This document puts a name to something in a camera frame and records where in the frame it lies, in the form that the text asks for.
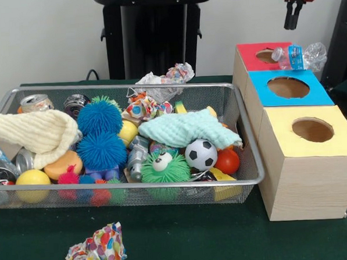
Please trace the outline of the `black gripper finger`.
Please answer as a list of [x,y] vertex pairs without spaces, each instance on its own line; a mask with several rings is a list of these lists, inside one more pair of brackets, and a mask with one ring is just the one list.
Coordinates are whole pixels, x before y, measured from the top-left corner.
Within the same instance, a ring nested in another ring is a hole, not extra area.
[[293,16],[293,5],[294,5],[294,0],[285,0],[286,6],[287,6],[287,11],[285,15],[285,22],[284,22],[284,28],[286,30],[293,30],[294,29],[294,16]]
[[303,0],[292,0],[289,2],[289,7],[291,8],[290,13],[290,28],[291,30],[296,29],[296,25],[299,19],[299,13],[302,10],[305,1]]

